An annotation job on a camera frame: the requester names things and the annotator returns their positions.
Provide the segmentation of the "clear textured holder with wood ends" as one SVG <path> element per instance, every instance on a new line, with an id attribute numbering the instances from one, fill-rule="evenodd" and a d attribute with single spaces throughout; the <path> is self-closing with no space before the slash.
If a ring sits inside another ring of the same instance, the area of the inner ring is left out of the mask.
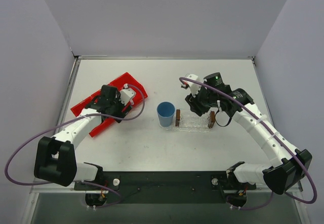
<path id="1" fill-rule="evenodd" d="M 215 111 L 203 114 L 201 117 L 188 109 L 177 109 L 175 127 L 187 130 L 212 129 L 216 122 Z"/>

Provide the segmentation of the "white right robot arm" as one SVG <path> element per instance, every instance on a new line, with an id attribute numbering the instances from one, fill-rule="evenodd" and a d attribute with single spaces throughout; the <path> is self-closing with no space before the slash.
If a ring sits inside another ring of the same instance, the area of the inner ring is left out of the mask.
<path id="1" fill-rule="evenodd" d="M 284 194 L 290 187 L 307 177 L 312 155 L 289 143 L 260 112 L 252 97 L 242 88 L 232 90 L 220 73 L 200 79 L 188 74 L 180 79 L 182 88 L 190 89 L 185 100 L 198 116 L 211 108 L 226 113 L 230 121 L 241 125 L 265 153 L 269 164 L 239 162 L 227 170 L 234 183 L 265 184 L 274 193 Z"/>

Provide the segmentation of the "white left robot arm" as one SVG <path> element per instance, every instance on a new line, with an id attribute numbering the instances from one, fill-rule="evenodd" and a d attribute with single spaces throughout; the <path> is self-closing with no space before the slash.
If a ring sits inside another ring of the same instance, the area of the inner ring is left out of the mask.
<path id="1" fill-rule="evenodd" d="M 99 167 L 77 162 L 75 149 L 94 128 L 103 123 L 107 115 L 116 121 L 124 118 L 132 108 L 135 96 L 136 92 L 129 87 L 118 90 L 114 86 L 102 86 L 100 94 L 82 109 L 75 122 L 52 137 L 39 140 L 34 176 L 62 186 L 86 181 L 92 189 L 102 187 L 104 177 L 98 173 Z"/>

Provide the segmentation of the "blue plastic cup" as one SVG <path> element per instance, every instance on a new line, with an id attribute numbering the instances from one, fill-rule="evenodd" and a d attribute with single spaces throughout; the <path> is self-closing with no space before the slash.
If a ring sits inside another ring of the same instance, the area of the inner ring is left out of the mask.
<path id="1" fill-rule="evenodd" d="M 157 106 L 157 115 L 159 119 L 159 123 L 162 127 L 168 127 L 172 124 L 174 114 L 175 114 L 175 107 L 170 102 L 161 102 Z"/>

